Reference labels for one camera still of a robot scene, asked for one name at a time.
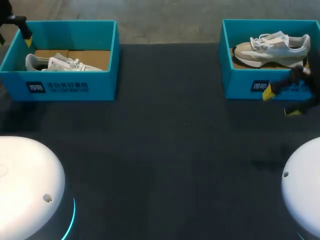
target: white dome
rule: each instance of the white dome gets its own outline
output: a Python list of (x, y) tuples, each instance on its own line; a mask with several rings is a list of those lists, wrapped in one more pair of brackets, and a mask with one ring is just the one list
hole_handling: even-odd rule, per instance
[(299, 147), (287, 161), (282, 195), (297, 223), (320, 238), (320, 137)]
[(57, 210), (65, 173), (45, 145), (17, 136), (0, 136), (0, 239), (23, 240)]

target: concrete floor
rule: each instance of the concrete floor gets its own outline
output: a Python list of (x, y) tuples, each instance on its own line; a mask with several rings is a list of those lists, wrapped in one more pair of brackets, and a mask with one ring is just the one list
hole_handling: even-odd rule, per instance
[[(222, 19), (320, 19), (319, 0), (11, 0), (29, 20), (117, 20), (122, 43), (218, 42)], [(8, 41), (16, 28), (3, 26)]]

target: black table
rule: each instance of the black table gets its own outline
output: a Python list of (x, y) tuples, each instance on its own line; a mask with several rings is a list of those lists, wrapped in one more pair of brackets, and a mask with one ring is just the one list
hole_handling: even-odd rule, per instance
[(320, 111), (226, 100), (217, 44), (122, 45), (114, 102), (9, 103), (3, 135), (52, 149), (82, 240), (298, 240), (281, 196)]

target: white sneaker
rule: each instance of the white sneaker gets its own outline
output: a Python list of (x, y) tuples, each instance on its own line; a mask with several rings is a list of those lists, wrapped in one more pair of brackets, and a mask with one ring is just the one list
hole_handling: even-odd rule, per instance
[(100, 68), (85, 65), (79, 59), (72, 60), (57, 53), (54, 57), (44, 58), (28, 54), (25, 58), (27, 71), (102, 71)]
[(274, 34), (262, 34), (259, 38), (250, 38), (250, 42), (237, 45), (234, 56), (242, 63), (254, 68), (270, 62), (294, 68), (303, 66), (310, 51), (310, 37), (290, 37), (279, 31)]

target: blue box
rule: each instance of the blue box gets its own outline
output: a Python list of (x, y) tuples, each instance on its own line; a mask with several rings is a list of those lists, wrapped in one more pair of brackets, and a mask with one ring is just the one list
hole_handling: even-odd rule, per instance
[[(282, 31), (290, 37), (308, 34), (311, 39), (310, 54), (320, 50), (320, 26), (316, 20), (260, 20), (224, 19), (219, 41), (219, 62), (224, 93), (227, 99), (262, 99), (263, 88), (269, 82), (279, 81), (289, 74), (289, 69), (237, 69), (234, 68), (230, 48), (249, 42), (250, 37)], [(283, 91), (277, 100), (305, 100), (311, 97), (301, 82)]]
[[(32, 45), (27, 46), (18, 30), (0, 66), (0, 79), (14, 101), (115, 99), (120, 57), (115, 21), (28, 21), (27, 25), (32, 31)], [(25, 71), (27, 54), (36, 50), (110, 51), (108, 71)], [(49, 87), (61, 84), (67, 88), (52, 91)]]

